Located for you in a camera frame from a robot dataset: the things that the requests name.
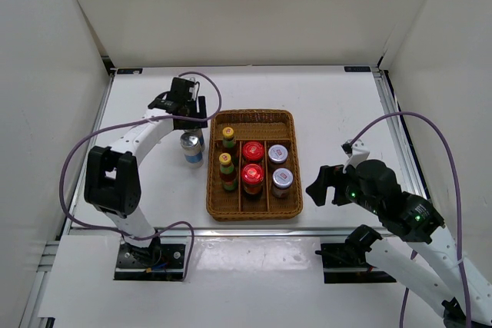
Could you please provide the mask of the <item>silver lid shaker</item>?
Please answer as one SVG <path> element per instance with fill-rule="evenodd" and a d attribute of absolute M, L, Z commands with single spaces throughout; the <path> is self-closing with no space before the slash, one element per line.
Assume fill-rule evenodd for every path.
<path fill-rule="evenodd" d="M 196 137 L 183 133 L 180 136 L 180 145 L 186 163 L 193 168 L 201 167 L 204 163 L 200 144 Z"/>
<path fill-rule="evenodd" d="M 198 142 L 201 147 L 201 151 L 204 151 L 206 148 L 206 144 L 204 142 L 204 135 L 203 131 L 201 128 L 195 128 L 195 129 L 188 129 L 184 131 L 186 134 L 190 134 L 193 137 L 196 137 L 198 139 Z"/>

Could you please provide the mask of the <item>white lid jar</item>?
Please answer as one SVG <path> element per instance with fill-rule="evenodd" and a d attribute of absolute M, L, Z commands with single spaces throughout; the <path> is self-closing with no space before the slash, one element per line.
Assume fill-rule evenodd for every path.
<path fill-rule="evenodd" d="M 294 182 L 294 175 L 287 168 L 281 167 L 272 174 L 271 192 L 276 198 L 288 196 Z"/>
<path fill-rule="evenodd" d="M 286 165 L 288 149 L 282 144 L 274 144 L 268 149 L 268 166 L 272 171 Z"/>

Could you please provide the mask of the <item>green label sauce bottle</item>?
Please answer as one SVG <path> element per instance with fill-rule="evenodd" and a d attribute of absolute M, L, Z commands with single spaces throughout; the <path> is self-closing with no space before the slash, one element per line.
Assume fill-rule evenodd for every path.
<path fill-rule="evenodd" d="M 230 154 L 234 164 L 238 163 L 239 145 L 234 136 L 234 129 L 232 127 L 225 127 L 222 130 L 222 151 Z"/>
<path fill-rule="evenodd" d="M 221 153 L 219 155 L 219 176 L 222 187 L 225 191 L 234 191 L 238 187 L 238 174 L 231 155 L 229 153 Z"/>

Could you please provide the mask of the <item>red lid chili jar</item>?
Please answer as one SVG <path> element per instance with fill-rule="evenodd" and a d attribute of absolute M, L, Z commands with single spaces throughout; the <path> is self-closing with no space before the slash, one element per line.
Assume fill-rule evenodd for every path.
<path fill-rule="evenodd" d="M 260 141 L 247 141 L 242 145 L 242 158 L 247 164 L 260 164 L 264 160 L 264 145 Z"/>
<path fill-rule="evenodd" d="M 263 190 L 264 170 L 259 164 L 246 164 L 241 170 L 241 183 L 248 196 L 259 196 Z"/>

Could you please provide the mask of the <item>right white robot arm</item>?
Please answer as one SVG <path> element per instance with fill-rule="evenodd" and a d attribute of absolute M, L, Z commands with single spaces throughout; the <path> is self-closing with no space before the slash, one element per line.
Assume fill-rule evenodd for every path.
<path fill-rule="evenodd" d="M 384 271 L 416 293 L 447 327 L 491 325 L 491 284 L 467 257 L 458 256 L 457 241 L 430 201 L 401 190 L 395 173 L 374 159 L 357 166 L 322 166 L 306 192 L 317 206 L 323 206 L 330 187 L 334 205 L 356 204 L 375 214 L 429 267 L 414 264 L 365 224 L 345 239 L 349 263 Z"/>

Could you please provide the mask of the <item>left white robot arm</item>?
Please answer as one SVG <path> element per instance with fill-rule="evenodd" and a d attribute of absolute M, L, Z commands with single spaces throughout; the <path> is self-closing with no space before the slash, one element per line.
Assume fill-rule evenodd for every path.
<path fill-rule="evenodd" d="M 160 260 L 161 242 L 139 208 L 139 165 L 162 138 L 177 130 L 205 128 L 207 122 L 201 119 L 206 117 L 205 96 L 193 91 L 162 93 L 149 104 L 140 124 L 88 153 L 84 199 L 112 221 L 129 252 L 145 267 Z"/>

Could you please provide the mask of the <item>wicker divided basket tray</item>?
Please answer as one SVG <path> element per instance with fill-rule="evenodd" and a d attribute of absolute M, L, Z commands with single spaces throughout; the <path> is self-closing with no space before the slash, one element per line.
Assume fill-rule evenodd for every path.
<path fill-rule="evenodd" d="M 212 120 L 206 208 L 217 221 L 286 220 L 301 213 L 290 112 L 228 110 Z"/>

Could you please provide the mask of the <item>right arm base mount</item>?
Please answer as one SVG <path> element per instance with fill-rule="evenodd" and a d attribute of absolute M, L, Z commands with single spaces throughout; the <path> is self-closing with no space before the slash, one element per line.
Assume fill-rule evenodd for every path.
<path fill-rule="evenodd" d="M 325 284 L 395 283 L 396 280 L 350 254 L 346 244 L 321 244 L 315 254 L 321 258 Z"/>

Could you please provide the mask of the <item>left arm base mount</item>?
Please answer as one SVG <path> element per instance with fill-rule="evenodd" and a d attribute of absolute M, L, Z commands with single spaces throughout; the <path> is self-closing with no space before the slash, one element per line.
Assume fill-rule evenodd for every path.
<path fill-rule="evenodd" d="M 153 239 L 148 247 L 121 242 L 115 261 L 116 281 L 181 282 L 188 272 L 190 244 Z"/>

